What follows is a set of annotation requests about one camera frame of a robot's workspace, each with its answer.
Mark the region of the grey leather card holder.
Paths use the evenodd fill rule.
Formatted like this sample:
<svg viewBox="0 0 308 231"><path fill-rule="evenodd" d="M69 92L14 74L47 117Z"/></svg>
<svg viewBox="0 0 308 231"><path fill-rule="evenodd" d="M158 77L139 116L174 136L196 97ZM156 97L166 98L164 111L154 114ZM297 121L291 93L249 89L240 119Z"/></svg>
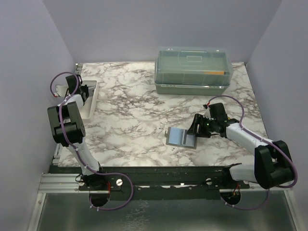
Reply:
<svg viewBox="0 0 308 231"><path fill-rule="evenodd" d="M166 145L196 149L197 137L187 134L186 129L169 127L165 132Z"/></svg>

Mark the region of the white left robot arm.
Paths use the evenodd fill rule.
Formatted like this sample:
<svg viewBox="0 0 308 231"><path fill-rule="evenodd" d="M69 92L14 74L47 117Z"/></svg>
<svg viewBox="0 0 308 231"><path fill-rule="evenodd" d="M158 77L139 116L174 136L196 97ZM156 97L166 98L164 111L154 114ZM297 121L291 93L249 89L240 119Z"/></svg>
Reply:
<svg viewBox="0 0 308 231"><path fill-rule="evenodd" d="M107 179L98 173L101 166L86 144L86 131L80 114L80 109L89 97L89 88L82 85L80 75L72 72L59 73L52 81L64 74L68 75L65 77L68 94L60 104L47 109L52 137L56 143L66 147L74 155L81 167L83 178L92 176L91 186L96 190L102 190Z"/></svg>

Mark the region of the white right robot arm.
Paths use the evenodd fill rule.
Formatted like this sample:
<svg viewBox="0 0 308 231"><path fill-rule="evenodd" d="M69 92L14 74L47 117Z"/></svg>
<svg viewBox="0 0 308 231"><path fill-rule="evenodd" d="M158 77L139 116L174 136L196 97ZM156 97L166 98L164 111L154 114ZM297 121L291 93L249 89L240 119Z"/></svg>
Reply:
<svg viewBox="0 0 308 231"><path fill-rule="evenodd" d="M240 121L229 118L222 103L205 105L210 116L195 114L187 133L196 137L210 138L219 135L231 140L253 154L251 165L233 164L221 177L222 185L233 188L239 181L259 184L264 189L281 187L295 181L288 146L283 141L271 141L245 129Z"/></svg>

